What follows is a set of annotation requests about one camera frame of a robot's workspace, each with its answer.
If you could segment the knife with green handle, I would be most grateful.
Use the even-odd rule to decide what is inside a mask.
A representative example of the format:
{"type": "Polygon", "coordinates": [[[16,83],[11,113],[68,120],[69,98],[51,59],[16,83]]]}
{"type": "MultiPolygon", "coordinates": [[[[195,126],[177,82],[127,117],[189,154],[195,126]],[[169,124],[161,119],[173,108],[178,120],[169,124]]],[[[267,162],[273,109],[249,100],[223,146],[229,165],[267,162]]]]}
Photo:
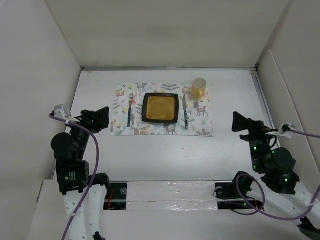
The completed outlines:
{"type": "Polygon", "coordinates": [[[188,113],[187,113],[187,102],[186,102],[186,95],[182,98],[182,107],[184,111],[184,123],[185,123],[185,129],[189,129],[189,123],[188,123],[188,113]]]}

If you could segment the square black and mustard plate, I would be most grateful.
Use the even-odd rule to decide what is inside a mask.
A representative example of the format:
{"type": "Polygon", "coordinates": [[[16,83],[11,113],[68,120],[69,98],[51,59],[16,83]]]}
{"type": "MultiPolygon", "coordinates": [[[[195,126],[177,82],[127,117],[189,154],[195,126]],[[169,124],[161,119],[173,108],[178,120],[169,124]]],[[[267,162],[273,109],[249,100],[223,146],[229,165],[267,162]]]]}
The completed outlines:
{"type": "Polygon", "coordinates": [[[179,96],[173,93],[146,93],[141,120],[145,123],[176,124],[179,118],[179,96]]]}

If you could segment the yellow ceramic mug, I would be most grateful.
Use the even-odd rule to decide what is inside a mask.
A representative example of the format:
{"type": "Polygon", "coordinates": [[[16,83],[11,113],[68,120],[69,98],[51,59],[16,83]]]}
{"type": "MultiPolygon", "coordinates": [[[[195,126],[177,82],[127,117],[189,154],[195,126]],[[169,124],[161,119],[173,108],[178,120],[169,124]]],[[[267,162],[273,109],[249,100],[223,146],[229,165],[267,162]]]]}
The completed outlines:
{"type": "Polygon", "coordinates": [[[195,78],[192,81],[189,99],[190,100],[200,99],[205,93],[206,88],[207,88],[207,81],[204,78],[201,78],[201,77],[195,78]]]}

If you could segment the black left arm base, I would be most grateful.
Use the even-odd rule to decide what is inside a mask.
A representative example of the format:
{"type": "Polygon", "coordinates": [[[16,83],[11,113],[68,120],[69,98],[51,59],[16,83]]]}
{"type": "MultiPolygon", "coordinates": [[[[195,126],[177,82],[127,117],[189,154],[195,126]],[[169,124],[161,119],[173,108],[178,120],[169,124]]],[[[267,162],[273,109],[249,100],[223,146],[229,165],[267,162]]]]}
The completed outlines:
{"type": "Polygon", "coordinates": [[[107,190],[103,209],[106,211],[124,211],[127,208],[128,183],[112,181],[107,190]]]}

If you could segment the floral animal print placemat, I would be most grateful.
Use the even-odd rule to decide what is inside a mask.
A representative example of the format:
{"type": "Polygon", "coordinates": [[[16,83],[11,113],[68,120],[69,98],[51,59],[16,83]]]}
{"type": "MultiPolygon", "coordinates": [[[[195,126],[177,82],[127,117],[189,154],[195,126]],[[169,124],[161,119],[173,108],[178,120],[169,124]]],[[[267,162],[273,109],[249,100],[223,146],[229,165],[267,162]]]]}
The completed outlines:
{"type": "Polygon", "coordinates": [[[212,137],[208,88],[197,88],[193,83],[119,83],[110,134],[212,137]]]}

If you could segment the fork with green handle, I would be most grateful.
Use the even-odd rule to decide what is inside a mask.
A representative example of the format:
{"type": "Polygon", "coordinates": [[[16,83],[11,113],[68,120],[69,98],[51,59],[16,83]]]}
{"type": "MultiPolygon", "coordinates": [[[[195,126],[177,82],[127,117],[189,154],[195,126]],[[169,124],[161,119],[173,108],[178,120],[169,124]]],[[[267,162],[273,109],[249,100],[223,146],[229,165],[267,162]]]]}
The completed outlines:
{"type": "Polygon", "coordinates": [[[131,92],[128,95],[128,118],[127,118],[127,127],[129,128],[131,125],[131,115],[132,115],[132,104],[134,102],[134,94],[131,92]]]}

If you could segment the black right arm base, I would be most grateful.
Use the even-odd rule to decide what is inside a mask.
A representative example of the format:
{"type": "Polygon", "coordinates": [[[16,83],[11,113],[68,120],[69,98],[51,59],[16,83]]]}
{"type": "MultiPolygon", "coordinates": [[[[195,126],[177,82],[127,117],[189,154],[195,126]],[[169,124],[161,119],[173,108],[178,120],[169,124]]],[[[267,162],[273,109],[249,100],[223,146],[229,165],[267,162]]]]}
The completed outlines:
{"type": "MultiPolygon", "coordinates": [[[[239,180],[238,185],[242,194],[246,194],[251,191],[252,180],[239,180]]],[[[234,181],[218,181],[214,183],[215,190],[213,196],[217,198],[218,210],[249,210],[250,207],[239,195],[237,191],[236,183],[234,181]]],[[[259,209],[264,209],[264,205],[260,200],[249,198],[248,201],[259,209]]]]}

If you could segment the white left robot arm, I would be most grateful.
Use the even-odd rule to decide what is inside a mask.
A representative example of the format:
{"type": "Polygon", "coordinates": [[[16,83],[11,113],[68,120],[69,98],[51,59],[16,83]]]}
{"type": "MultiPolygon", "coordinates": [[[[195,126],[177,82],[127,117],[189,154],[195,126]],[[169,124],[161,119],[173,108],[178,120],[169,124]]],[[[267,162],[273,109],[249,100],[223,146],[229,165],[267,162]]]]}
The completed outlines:
{"type": "Polygon", "coordinates": [[[100,150],[95,134],[108,128],[109,107],[97,111],[82,110],[73,117],[67,105],[55,106],[49,117],[64,123],[70,132],[61,132],[51,140],[56,160],[56,178],[63,196],[68,222],[62,235],[64,240],[102,240],[99,220],[94,219],[104,205],[104,199],[111,194],[109,176],[97,173],[100,150]],[[89,139],[96,147],[93,173],[84,155],[89,139]]]}

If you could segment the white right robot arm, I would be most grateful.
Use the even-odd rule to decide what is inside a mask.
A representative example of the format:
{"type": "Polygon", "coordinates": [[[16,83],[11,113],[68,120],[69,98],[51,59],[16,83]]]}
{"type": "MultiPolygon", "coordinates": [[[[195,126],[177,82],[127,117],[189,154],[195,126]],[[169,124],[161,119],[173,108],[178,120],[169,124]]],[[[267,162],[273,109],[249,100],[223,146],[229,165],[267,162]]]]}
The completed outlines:
{"type": "MultiPolygon", "coordinates": [[[[302,206],[303,200],[298,200],[298,190],[296,190],[300,178],[293,171],[296,160],[286,148],[279,147],[272,149],[273,146],[270,146],[270,140],[272,138],[277,139],[277,137],[291,139],[289,132],[312,138],[320,138],[320,136],[297,131],[291,123],[284,123],[280,129],[270,129],[264,125],[263,121],[245,118],[236,111],[233,112],[231,129],[234,133],[248,130],[248,135],[240,135],[239,137],[241,140],[249,143],[252,169],[254,172],[264,175],[261,177],[262,182],[276,194],[294,196],[293,200],[290,201],[295,204],[296,207],[298,207],[299,204],[302,206]]],[[[301,224],[297,227],[303,235],[311,240],[320,239],[320,228],[316,228],[313,225],[313,223],[316,223],[316,220],[320,221],[320,207],[316,206],[316,200],[320,193],[320,186],[311,198],[310,204],[306,205],[307,210],[305,213],[289,218],[277,217],[269,215],[259,208],[254,208],[253,205],[247,201],[247,196],[245,194],[249,192],[252,181],[255,179],[247,173],[238,173],[234,182],[231,184],[231,191],[235,196],[243,198],[250,207],[255,209],[255,212],[252,214],[261,213],[267,217],[281,221],[300,220],[301,224]],[[252,179],[252,181],[248,184],[241,178],[252,179]]]]}

